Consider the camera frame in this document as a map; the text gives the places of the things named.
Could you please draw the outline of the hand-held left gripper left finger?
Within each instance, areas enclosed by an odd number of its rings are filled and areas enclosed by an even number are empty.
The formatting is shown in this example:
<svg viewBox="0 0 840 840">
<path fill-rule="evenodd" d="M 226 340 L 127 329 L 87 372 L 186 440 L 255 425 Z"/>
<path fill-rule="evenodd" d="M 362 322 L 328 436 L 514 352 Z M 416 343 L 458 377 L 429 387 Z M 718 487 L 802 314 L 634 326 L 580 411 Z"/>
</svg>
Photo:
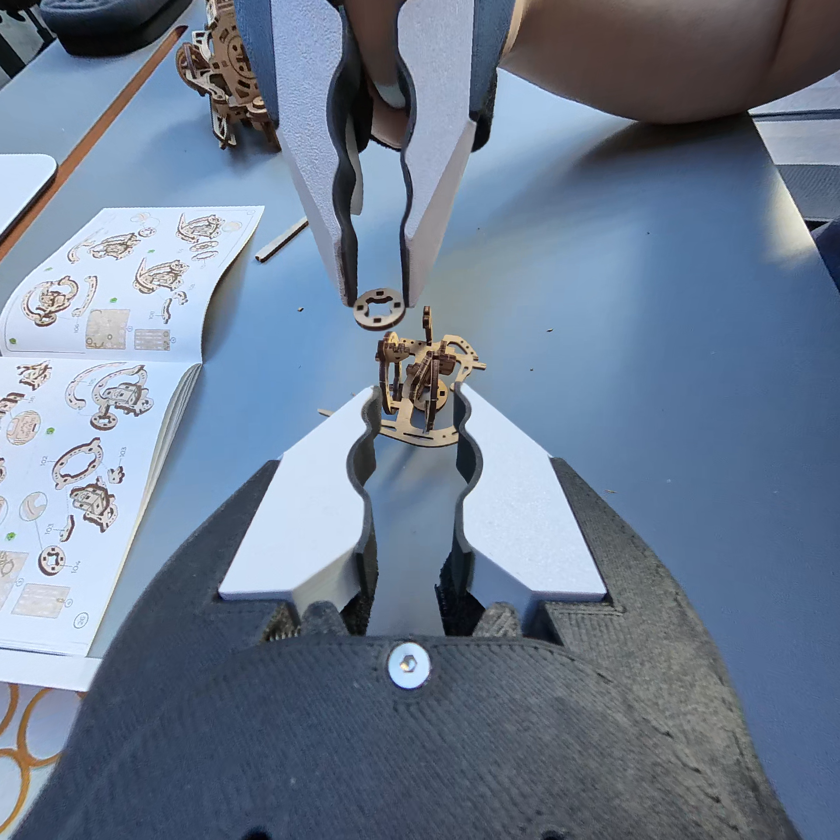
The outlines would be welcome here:
<svg viewBox="0 0 840 840">
<path fill-rule="evenodd" d="M 379 387 L 363 389 L 284 452 L 218 593 L 275 599 L 299 614 L 314 602 L 343 609 L 377 580 L 371 500 L 382 421 Z"/>
</svg>

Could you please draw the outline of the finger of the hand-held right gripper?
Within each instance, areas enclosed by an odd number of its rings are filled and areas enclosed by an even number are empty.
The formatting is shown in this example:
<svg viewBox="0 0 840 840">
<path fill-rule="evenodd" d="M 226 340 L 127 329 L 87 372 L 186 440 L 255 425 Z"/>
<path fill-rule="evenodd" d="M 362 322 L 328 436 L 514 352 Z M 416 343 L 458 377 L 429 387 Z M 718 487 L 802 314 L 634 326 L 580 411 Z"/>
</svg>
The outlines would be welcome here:
<svg viewBox="0 0 840 840">
<path fill-rule="evenodd" d="M 322 262 L 344 305 L 358 292 L 363 185 L 352 115 L 365 91 L 344 11 L 327 1 L 273 1 L 280 143 Z"/>
<path fill-rule="evenodd" d="M 403 296 L 413 307 L 443 242 L 476 135 L 469 117 L 474 3 L 405 2 L 396 33 L 409 81 L 401 237 Z"/>
</svg>

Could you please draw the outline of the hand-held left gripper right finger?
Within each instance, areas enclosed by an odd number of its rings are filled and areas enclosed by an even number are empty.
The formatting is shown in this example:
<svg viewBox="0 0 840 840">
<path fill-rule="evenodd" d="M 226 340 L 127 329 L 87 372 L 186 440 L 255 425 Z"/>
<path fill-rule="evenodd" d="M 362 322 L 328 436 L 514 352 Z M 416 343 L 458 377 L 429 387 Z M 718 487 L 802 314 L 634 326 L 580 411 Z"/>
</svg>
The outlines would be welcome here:
<svg viewBox="0 0 840 840">
<path fill-rule="evenodd" d="M 551 456 L 466 384 L 455 389 L 456 585 L 483 606 L 600 602 L 606 587 Z"/>
</svg>

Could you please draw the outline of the small wooden model assembly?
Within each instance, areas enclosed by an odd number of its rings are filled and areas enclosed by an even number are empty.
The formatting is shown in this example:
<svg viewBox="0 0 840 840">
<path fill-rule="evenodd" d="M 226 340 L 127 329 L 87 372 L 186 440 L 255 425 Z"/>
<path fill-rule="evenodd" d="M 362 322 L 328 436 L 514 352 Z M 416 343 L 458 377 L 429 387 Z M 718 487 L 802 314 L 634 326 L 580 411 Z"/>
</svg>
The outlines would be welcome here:
<svg viewBox="0 0 840 840">
<path fill-rule="evenodd" d="M 378 342 L 375 359 L 380 365 L 383 411 L 391 417 L 381 420 L 381 434 L 418 447 L 454 445 L 459 439 L 455 426 L 435 426 L 437 414 L 455 389 L 446 377 L 457 372 L 454 383 L 462 382 L 486 365 L 459 336 L 434 340 L 430 307 L 423 310 L 423 328 L 423 340 L 387 332 Z"/>
</svg>

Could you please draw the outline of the round wooden disc part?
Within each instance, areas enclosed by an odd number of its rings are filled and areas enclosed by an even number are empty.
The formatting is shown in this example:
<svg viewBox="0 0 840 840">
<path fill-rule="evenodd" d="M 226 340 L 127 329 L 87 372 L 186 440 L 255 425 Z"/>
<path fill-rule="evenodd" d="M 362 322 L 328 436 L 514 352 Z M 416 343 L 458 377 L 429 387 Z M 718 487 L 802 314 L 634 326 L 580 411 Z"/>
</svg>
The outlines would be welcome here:
<svg viewBox="0 0 840 840">
<path fill-rule="evenodd" d="M 352 307 L 355 321 L 370 331 L 394 329 L 403 320 L 405 309 L 402 293 L 389 287 L 362 293 Z"/>
</svg>

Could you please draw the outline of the person's right forearm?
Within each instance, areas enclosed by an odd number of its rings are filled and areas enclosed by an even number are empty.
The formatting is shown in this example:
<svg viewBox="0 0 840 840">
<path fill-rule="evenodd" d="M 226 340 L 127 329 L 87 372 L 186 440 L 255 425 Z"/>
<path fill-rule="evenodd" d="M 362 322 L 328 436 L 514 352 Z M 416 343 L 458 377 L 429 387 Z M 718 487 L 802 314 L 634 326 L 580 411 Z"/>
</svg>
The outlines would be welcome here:
<svg viewBox="0 0 840 840">
<path fill-rule="evenodd" d="M 651 123 L 749 110 L 839 67 L 838 1 L 517 2 L 501 65 Z"/>
</svg>

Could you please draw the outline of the large assembled wooden model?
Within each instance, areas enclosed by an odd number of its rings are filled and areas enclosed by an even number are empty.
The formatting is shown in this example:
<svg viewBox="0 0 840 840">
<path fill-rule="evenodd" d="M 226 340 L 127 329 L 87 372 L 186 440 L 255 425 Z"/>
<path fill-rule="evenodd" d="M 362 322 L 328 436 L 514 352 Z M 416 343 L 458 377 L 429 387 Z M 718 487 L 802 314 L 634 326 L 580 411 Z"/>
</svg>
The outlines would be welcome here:
<svg viewBox="0 0 840 840">
<path fill-rule="evenodd" d="M 242 122 L 258 128 L 269 145 L 280 151 L 238 32 L 234 2 L 206 2 L 205 29 L 194 31 L 192 42 L 179 46 L 175 63 L 188 87 L 209 96 L 213 134 L 222 149 L 236 145 L 233 127 Z"/>
</svg>

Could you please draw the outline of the person's right hand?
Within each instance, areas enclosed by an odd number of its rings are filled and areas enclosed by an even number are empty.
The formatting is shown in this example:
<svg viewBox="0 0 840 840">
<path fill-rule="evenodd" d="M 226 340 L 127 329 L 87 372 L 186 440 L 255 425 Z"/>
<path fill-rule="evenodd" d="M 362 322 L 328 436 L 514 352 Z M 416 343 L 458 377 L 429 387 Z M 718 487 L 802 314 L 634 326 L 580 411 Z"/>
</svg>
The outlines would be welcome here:
<svg viewBox="0 0 840 840">
<path fill-rule="evenodd" d="M 399 151 L 406 137 L 410 108 L 400 87 L 396 69 L 388 82 L 366 78 L 373 104 L 371 137 L 385 147 Z"/>
</svg>

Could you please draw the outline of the black padded case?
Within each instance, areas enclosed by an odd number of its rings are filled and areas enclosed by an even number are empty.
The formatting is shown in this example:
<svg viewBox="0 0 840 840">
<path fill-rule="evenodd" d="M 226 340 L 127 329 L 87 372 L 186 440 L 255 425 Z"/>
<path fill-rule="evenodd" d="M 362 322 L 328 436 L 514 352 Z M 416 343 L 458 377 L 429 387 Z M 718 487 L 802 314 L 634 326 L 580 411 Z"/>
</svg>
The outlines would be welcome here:
<svg viewBox="0 0 840 840">
<path fill-rule="evenodd" d="M 189 1 L 43 1 L 40 12 L 72 56 L 122 56 L 161 37 Z"/>
</svg>

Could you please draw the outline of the tapered wooden stick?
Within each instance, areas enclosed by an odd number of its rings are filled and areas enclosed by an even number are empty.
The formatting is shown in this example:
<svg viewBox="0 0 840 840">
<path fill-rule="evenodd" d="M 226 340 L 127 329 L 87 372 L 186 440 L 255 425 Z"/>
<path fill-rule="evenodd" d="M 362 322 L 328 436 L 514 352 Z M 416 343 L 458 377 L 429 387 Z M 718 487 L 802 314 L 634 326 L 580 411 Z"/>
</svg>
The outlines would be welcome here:
<svg viewBox="0 0 840 840">
<path fill-rule="evenodd" d="M 286 247 L 294 238 L 309 226 L 309 220 L 306 217 L 300 218 L 296 223 L 291 225 L 285 232 L 273 238 L 267 245 L 257 250 L 255 259 L 264 264 L 280 250 Z"/>
</svg>

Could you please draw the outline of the open instruction booklet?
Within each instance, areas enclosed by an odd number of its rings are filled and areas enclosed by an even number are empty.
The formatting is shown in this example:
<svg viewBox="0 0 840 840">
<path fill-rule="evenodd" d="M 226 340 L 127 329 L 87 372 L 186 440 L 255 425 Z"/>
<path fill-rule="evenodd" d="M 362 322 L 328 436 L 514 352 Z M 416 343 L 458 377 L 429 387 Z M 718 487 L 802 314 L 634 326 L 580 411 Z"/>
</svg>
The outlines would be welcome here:
<svg viewBox="0 0 840 840">
<path fill-rule="evenodd" d="M 2 312 L 1 643 L 86 655 L 259 206 L 106 208 Z"/>
</svg>

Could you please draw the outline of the white rounded flat device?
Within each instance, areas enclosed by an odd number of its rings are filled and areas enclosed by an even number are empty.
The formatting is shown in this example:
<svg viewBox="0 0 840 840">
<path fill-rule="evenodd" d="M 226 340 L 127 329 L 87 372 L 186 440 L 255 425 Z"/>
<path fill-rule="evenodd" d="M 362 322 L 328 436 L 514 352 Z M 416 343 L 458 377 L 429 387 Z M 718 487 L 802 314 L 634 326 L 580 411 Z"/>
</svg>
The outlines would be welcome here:
<svg viewBox="0 0 840 840">
<path fill-rule="evenodd" d="M 47 154 L 1 154 L 1 240 L 55 179 Z"/>
</svg>

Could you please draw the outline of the group of orange rubber bands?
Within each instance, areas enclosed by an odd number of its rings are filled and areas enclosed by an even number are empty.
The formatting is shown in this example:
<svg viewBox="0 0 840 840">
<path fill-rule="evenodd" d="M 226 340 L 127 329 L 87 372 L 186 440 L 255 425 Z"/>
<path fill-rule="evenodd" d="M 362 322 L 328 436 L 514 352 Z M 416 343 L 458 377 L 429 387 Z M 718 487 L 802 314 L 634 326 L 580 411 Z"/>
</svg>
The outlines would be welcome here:
<svg viewBox="0 0 840 840">
<path fill-rule="evenodd" d="M 63 689 L 1 684 L 1 838 L 9 838 L 55 768 L 81 704 Z"/>
</svg>

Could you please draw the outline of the person's dark blue clothing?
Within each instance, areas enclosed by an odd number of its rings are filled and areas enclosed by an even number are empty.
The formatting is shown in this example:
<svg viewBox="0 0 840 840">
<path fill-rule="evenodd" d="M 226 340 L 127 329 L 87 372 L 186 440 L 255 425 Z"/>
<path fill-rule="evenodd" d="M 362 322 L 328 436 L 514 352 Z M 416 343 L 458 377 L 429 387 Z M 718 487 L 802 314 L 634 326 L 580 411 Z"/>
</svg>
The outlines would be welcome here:
<svg viewBox="0 0 840 840">
<path fill-rule="evenodd" d="M 836 287 L 840 288 L 840 217 L 836 217 L 814 231 L 812 237 L 822 261 L 833 279 Z"/>
</svg>

